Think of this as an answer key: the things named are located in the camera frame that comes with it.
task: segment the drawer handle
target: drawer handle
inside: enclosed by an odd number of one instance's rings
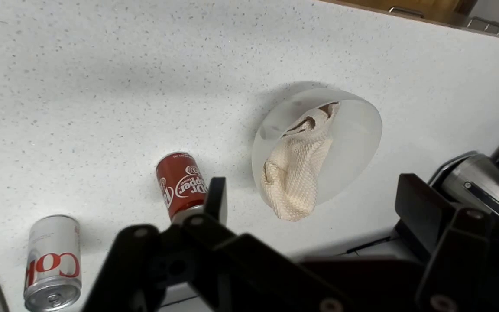
[[[394,12],[394,13],[403,13],[403,14],[408,14],[408,15],[413,15],[413,16],[419,16],[420,18],[424,18],[424,14],[421,11],[418,10],[412,10],[408,8],[404,8],[401,6],[393,6],[388,10],[388,12]]]

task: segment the red can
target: red can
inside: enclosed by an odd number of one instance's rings
[[[200,208],[204,204],[207,187],[190,154],[168,154],[157,164],[155,174],[171,220],[179,211]]]

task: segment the diet coke can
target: diet coke can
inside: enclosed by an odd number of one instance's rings
[[[173,223],[181,211],[201,210],[207,187],[196,160],[185,152],[168,154],[155,169],[168,215]]]
[[[48,312],[80,296],[80,227],[65,215],[50,215],[32,226],[24,282],[24,306]]]

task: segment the countertop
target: countertop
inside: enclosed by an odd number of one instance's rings
[[[352,92],[383,130],[368,168],[299,222],[251,173],[275,99]],[[397,221],[401,172],[499,144],[499,38],[312,0],[0,0],[0,283],[23,308],[31,225],[81,224],[85,300],[116,233],[169,225],[154,168],[176,150],[225,176],[228,226],[293,256],[342,253]]]

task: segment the towel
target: towel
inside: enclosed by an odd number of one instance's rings
[[[329,127],[338,102],[299,118],[263,166],[261,185],[277,217],[298,221],[315,208],[317,177],[332,144]]]

